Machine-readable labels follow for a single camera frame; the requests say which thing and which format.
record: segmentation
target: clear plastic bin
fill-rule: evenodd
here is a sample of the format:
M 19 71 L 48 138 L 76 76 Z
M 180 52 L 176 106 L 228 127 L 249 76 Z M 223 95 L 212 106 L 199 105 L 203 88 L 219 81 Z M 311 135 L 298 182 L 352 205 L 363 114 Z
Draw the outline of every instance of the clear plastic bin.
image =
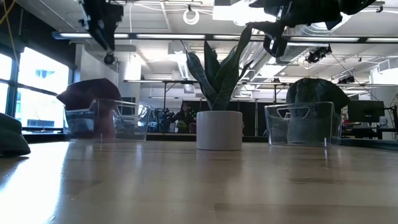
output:
M 265 106 L 269 144 L 330 147 L 341 137 L 332 102 Z
M 151 107 L 114 100 L 93 100 L 87 109 L 65 110 L 70 139 L 98 142 L 142 142 L 147 137 Z

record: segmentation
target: small plant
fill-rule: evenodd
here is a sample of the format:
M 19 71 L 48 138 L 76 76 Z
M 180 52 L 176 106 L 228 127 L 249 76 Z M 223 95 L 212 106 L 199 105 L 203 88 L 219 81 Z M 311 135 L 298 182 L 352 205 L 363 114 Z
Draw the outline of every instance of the small plant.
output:
M 241 74 L 239 74 L 239 60 L 244 48 L 250 42 L 251 31 L 250 27 L 246 27 L 243 30 L 239 43 L 232 48 L 221 63 L 217 61 L 217 53 L 205 41 L 204 69 L 198 56 L 186 50 L 188 69 L 199 82 L 200 89 L 207 99 L 210 110 L 226 110 L 237 82 L 252 64 L 253 61 L 245 65 Z

